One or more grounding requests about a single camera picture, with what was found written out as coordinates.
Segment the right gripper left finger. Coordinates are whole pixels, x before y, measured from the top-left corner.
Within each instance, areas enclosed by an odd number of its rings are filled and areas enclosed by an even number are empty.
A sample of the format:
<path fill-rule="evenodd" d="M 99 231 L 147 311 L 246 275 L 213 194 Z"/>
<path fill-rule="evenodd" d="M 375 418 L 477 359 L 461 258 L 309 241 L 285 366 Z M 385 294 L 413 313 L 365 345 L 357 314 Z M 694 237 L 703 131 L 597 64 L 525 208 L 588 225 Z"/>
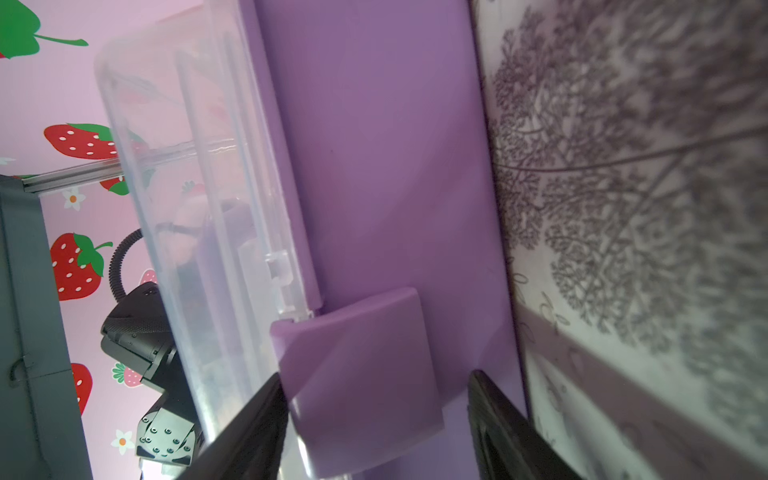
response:
<path fill-rule="evenodd" d="M 273 374 L 180 480 L 278 477 L 288 426 L 288 403 Z"/>

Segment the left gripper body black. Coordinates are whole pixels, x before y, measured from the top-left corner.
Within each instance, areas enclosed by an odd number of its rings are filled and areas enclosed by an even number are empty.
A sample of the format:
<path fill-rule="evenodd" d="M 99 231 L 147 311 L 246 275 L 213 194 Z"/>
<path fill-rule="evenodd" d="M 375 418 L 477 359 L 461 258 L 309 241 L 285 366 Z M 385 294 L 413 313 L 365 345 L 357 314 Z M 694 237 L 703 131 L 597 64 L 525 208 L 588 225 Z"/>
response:
<path fill-rule="evenodd" d="M 101 334 L 102 351 L 160 394 L 138 421 L 136 455 L 189 467 L 201 443 L 201 426 L 158 286 L 146 282 L 121 297 Z"/>

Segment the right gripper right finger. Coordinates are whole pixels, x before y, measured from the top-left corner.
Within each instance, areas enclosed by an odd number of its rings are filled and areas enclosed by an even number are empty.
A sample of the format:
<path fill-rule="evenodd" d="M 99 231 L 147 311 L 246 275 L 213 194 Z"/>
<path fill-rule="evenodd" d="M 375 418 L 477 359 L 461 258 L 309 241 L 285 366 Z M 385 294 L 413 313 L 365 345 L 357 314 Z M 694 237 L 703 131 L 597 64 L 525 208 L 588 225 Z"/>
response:
<path fill-rule="evenodd" d="M 482 370 L 469 377 L 468 420 L 481 479 L 580 479 Z"/>

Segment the purple plastic tool box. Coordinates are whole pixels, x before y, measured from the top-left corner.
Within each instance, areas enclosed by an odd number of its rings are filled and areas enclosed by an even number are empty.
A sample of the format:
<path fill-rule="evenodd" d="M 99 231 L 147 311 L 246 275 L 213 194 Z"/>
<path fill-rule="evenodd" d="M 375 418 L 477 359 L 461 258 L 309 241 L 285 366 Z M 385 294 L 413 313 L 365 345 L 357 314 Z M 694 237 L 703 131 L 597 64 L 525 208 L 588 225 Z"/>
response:
<path fill-rule="evenodd" d="M 95 75 L 205 449 L 277 373 L 277 479 L 477 478 L 470 374 L 522 384 L 469 4 L 207 1 Z"/>

